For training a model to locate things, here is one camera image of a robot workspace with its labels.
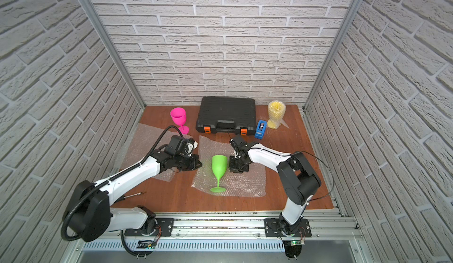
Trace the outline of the green plastic wine glass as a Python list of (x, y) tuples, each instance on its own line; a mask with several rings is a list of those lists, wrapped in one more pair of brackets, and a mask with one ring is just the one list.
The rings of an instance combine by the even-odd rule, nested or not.
[(228, 158), (224, 155), (215, 155), (212, 157), (212, 172), (217, 180), (217, 186), (211, 188), (211, 192), (213, 193), (222, 193), (225, 192), (226, 189), (220, 187), (220, 180), (225, 175), (225, 172), (228, 168)]

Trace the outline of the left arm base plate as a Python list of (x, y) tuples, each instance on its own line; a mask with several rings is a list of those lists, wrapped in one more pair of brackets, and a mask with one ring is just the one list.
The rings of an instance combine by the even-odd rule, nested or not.
[(174, 218), (153, 218), (147, 220), (138, 230), (126, 229), (124, 235), (127, 237), (170, 237)]

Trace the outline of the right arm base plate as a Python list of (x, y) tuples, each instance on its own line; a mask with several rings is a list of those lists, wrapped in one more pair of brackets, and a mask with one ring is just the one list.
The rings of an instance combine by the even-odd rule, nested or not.
[(311, 227), (308, 219), (300, 218), (295, 224), (289, 225), (284, 219), (267, 218), (264, 220), (266, 237), (310, 238)]

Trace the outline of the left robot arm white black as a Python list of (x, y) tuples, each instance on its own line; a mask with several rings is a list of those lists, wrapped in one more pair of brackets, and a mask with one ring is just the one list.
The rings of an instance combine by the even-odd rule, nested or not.
[(152, 235), (157, 229), (155, 214), (144, 206), (113, 208), (126, 192), (147, 179), (169, 169), (194, 171), (202, 166), (193, 154), (198, 144), (194, 139), (174, 135), (167, 145), (153, 146), (139, 162), (115, 175), (90, 182), (80, 182), (66, 207), (61, 226), (65, 241), (94, 241), (106, 232), (137, 230)]

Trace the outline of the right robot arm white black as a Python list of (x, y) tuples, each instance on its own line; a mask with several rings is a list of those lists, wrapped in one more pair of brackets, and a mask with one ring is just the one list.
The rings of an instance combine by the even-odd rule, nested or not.
[(252, 163), (261, 164), (277, 172), (288, 197), (280, 214), (280, 230), (286, 235), (302, 222), (302, 214), (322, 182), (302, 152), (278, 152), (257, 142), (246, 142), (241, 136), (230, 140), (234, 155), (230, 156), (229, 169), (234, 173), (249, 171)]

